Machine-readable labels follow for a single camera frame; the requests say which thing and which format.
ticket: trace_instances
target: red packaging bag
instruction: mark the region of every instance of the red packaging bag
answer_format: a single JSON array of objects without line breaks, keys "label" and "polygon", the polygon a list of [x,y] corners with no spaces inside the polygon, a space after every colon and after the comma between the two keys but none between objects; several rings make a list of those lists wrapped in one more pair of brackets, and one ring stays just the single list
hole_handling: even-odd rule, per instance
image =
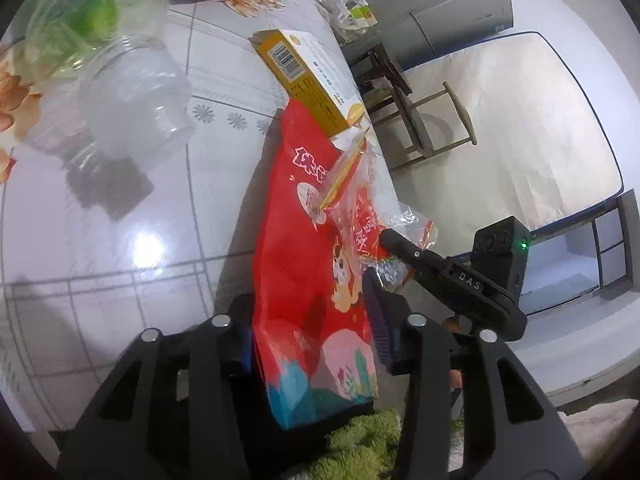
[{"label": "red packaging bag", "polygon": [[253,329],[273,415],[285,429],[378,394],[360,269],[338,229],[312,209],[340,152],[300,102],[281,119],[254,258]]}]

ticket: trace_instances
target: gray flower print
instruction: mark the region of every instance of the gray flower print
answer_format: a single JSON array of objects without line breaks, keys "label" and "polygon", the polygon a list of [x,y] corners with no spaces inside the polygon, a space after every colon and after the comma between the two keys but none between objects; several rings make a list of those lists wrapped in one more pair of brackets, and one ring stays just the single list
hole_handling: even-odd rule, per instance
[{"label": "gray flower print", "polygon": [[231,112],[226,121],[231,124],[236,130],[246,129],[246,120],[242,115],[237,112]]},{"label": "gray flower print", "polygon": [[267,119],[260,119],[257,122],[256,126],[258,127],[258,131],[261,134],[266,135],[267,132],[269,131],[270,123],[269,123],[269,120],[267,120]]},{"label": "gray flower print", "polygon": [[193,118],[197,121],[209,124],[213,122],[213,118],[215,116],[216,115],[213,113],[213,110],[207,105],[195,105],[193,107]]}]

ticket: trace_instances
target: metal bolt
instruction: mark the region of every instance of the metal bolt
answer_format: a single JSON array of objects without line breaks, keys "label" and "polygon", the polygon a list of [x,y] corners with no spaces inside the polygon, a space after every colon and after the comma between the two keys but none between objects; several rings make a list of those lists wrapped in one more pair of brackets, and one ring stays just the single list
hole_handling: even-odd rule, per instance
[{"label": "metal bolt", "polygon": [[480,331],[480,339],[482,339],[482,341],[484,341],[485,343],[495,343],[496,341],[498,341],[498,335],[493,330],[485,328],[484,330]]},{"label": "metal bolt", "polygon": [[425,318],[422,314],[409,314],[406,318],[411,326],[421,327],[427,324],[427,318]]},{"label": "metal bolt", "polygon": [[231,318],[227,314],[217,314],[211,318],[211,324],[218,328],[223,328],[231,324]]},{"label": "metal bolt", "polygon": [[152,343],[158,336],[160,335],[160,331],[157,328],[147,328],[142,334],[140,334],[140,339],[145,343]]}]

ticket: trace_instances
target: yellow box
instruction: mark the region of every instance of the yellow box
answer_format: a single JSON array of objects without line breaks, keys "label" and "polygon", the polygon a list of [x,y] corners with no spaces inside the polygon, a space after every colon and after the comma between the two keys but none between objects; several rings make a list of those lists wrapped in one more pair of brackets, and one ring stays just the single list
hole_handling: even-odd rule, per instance
[{"label": "yellow box", "polygon": [[274,30],[258,47],[291,97],[302,102],[327,137],[359,122],[364,105],[318,40],[308,32]]}]

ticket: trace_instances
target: red snack bag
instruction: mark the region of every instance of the red snack bag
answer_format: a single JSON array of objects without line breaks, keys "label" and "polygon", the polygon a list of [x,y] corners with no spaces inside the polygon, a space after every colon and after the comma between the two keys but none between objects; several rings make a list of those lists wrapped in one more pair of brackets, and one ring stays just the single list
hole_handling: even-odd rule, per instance
[{"label": "red snack bag", "polygon": [[254,259],[253,329],[271,410],[287,429],[366,402],[377,384],[360,269],[331,220],[312,213],[340,152],[294,99],[281,125]]}]

